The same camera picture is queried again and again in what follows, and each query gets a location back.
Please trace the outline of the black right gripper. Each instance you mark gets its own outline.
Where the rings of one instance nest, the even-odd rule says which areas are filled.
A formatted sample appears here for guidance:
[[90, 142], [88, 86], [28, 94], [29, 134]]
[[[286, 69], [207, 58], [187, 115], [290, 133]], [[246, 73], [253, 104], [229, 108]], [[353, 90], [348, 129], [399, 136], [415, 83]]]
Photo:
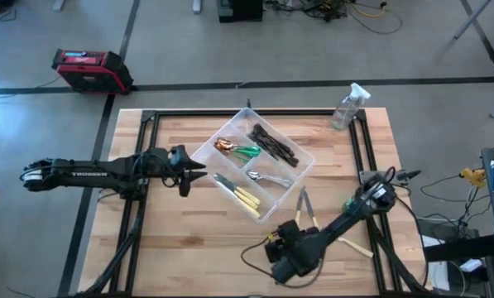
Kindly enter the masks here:
[[322, 256], [320, 231], [316, 227], [301, 229], [294, 219], [280, 224], [273, 239], [264, 245], [270, 263], [286, 257], [294, 267], [316, 267]]

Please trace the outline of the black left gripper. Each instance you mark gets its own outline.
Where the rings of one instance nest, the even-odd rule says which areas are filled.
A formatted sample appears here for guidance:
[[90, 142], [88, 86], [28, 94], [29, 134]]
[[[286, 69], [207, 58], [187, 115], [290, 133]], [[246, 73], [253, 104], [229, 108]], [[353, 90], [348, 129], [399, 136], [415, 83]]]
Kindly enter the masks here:
[[192, 183], [208, 173], [188, 170], [201, 170], [205, 167], [206, 165], [204, 164], [188, 159], [185, 145], [178, 145], [170, 149], [169, 173], [171, 176], [187, 176], [188, 182]]

